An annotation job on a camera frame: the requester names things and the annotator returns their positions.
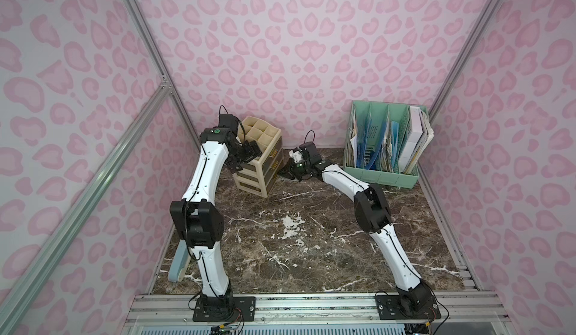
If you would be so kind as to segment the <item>beige desktop drawer organizer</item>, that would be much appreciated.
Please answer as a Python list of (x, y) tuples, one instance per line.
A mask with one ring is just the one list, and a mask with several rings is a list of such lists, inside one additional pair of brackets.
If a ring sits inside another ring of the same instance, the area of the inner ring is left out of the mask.
[(235, 185), (248, 193), (267, 198), (278, 177), (278, 171), (284, 162), (282, 131), (253, 116), (247, 116), (242, 124), (246, 130), (238, 129), (240, 140), (254, 141), (261, 150), (261, 155), (247, 164), (243, 170), (233, 174)]

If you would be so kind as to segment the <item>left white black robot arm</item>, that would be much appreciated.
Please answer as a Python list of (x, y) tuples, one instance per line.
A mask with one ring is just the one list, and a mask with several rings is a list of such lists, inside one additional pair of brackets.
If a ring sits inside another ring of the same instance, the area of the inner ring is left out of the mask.
[(238, 172), (261, 155), (256, 142), (239, 138), (240, 129), (219, 125), (200, 134), (201, 151), (191, 182), (182, 198), (169, 207), (178, 236), (198, 265), (202, 279), (199, 302), (208, 311), (234, 310), (232, 286), (221, 255), (224, 216), (215, 206), (215, 193), (224, 167)]

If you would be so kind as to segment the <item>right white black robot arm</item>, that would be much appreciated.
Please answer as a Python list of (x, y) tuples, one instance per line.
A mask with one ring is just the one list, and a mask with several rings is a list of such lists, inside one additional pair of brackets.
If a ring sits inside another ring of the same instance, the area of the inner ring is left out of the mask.
[(407, 257), (392, 224), (389, 204), (382, 187), (354, 178), (329, 160), (324, 160), (312, 142), (289, 151), (280, 175), (290, 180), (315, 178), (348, 196), (354, 205), (359, 228), (370, 235), (382, 253), (398, 293), (401, 312), (415, 317), (438, 307), (437, 298)]

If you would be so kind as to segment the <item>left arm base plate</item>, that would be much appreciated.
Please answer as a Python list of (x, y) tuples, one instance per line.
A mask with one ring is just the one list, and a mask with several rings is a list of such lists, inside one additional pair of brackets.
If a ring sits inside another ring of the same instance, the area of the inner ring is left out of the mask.
[(193, 307), (193, 322), (252, 322), (255, 317), (255, 297), (208, 297), (201, 295)]

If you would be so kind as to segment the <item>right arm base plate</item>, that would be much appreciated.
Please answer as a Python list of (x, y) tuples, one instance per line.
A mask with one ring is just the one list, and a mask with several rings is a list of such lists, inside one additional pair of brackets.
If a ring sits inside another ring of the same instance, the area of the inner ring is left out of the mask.
[(408, 296), (377, 294), (375, 301), (380, 320), (415, 320), (426, 323), (443, 318), (433, 296), (417, 303)]

